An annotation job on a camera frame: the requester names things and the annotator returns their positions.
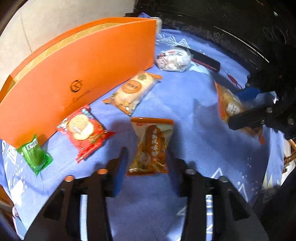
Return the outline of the orange spicy snack packet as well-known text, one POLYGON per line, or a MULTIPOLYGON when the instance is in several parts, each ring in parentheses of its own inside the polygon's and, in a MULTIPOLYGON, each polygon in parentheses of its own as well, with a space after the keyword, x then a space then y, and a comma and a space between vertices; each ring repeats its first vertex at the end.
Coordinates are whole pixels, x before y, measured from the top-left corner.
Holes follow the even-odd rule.
POLYGON ((174 121, 167 118, 133 117, 130 122, 138 146, 127 175, 168 173, 166 149, 174 131, 174 121))

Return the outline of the red biscuit packet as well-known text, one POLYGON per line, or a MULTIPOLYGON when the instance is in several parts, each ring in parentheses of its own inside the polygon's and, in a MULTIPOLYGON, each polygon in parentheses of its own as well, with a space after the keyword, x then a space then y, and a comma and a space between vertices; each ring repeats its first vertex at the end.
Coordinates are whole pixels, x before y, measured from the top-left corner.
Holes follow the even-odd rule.
POLYGON ((84 105, 63 119, 57 131, 67 136, 78 150, 76 161, 79 163, 99 149, 115 132, 105 129, 103 124, 91 113, 91 108, 84 105))

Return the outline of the white round snack bag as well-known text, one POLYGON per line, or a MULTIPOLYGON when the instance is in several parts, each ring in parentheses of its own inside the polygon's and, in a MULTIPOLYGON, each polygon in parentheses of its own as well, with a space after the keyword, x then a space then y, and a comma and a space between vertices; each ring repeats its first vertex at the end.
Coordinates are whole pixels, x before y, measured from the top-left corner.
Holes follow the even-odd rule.
POLYGON ((171 72, 184 72, 191 63, 192 55, 188 50, 173 48, 159 53, 155 63, 159 69, 171 72))

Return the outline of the orange-brown snack packet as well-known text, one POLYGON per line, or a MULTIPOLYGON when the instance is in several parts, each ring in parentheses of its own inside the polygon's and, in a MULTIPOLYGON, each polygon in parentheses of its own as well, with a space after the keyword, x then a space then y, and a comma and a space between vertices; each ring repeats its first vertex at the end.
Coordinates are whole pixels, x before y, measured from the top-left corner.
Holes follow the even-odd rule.
MULTIPOLYGON (((215 87, 218 95, 218 111, 222 121, 228 123, 231 116, 243 113, 247 110, 247 107, 243 105, 238 97, 236 97, 229 89, 217 82, 215 82, 215 87)), ((241 128, 240 131, 258 139, 262 145, 265 143, 262 126, 257 128, 244 127, 241 128)))

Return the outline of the blue patterned tablecloth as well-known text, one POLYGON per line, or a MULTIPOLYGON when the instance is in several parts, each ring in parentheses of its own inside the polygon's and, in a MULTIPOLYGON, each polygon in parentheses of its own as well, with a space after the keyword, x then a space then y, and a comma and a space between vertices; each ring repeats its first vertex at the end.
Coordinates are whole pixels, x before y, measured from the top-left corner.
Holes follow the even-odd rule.
MULTIPOLYGON (((184 72, 167 72, 151 66, 149 72, 161 75, 162 81, 144 97, 134 116, 174 120, 170 141, 174 155, 194 164, 207 177, 228 176, 249 203, 255 201, 261 188, 277 187, 283 168, 283 135, 265 128, 262 145, 241 131, 230 130, 218 115, 214 82, 235 91, 226 73, 244 84, 248 72, 210 42, 184 31, 163 29, 155 36, 155 53, 177 45, 186 46, 220 61, 223 71, 213 74, 195 63, 184 72)), ((30 227, 65 175, 86 177, 116 157, 122 147, 128 148, 130 156, 135 154, 137 139, 128 115, 102 102, 120 86, 90 104, 93 115, 114 131, 115 136, 84 161, 76 162, 76 148, 61 133, 55 132, 44 144, 53 162, 36 176, 16 149, 1 140, 1 186, 16 206, 25 229, 30 227)))

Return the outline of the dark carved wooden furniture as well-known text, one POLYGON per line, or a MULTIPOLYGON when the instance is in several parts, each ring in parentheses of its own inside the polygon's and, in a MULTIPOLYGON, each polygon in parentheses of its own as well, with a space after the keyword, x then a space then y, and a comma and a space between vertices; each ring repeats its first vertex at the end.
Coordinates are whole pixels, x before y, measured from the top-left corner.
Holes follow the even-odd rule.
POLYGON ((218 45, 261 89, 295 89, 295 1, 135 1, 141 13, 218 45))

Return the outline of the beige orange-label cake packet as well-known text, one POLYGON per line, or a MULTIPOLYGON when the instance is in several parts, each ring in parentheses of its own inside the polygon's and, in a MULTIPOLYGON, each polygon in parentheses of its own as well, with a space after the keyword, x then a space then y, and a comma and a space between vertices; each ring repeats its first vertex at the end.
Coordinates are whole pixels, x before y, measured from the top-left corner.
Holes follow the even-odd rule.
POLYGON ((142 99, 161 80, 160 75, 141 71, 121 85, 110 97, 104 99, 103 103, 112 104, 131 116, 142 99))

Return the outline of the green snack packet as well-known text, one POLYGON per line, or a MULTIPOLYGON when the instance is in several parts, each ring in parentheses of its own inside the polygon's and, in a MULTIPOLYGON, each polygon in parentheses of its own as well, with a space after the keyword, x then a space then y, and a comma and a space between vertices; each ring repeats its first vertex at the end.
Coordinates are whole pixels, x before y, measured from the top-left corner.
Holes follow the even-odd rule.
POLYGON ((37 135, 16 149, 36 176, 53 162, 52 156, 39 145, 37 135))

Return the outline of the orange cardboard box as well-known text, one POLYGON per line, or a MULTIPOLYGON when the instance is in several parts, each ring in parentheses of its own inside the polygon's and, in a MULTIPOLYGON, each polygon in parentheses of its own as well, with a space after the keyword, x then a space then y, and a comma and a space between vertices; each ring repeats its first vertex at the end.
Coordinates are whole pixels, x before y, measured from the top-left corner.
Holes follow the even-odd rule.
POLYGON ((154 63, 156 20, 113 17, 75 27, 34 51, 1 89, 1 139, 20 147, 154 63))

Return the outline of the white drink can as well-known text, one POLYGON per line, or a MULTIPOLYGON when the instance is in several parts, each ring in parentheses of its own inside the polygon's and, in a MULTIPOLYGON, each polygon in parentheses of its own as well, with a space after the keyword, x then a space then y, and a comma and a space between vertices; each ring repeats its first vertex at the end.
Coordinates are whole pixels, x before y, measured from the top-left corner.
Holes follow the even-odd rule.
POLYGON ((151 17, 151 19, 156 20, 156 34, 161 33, 162 31, 162 20, 159 17, 151 17))

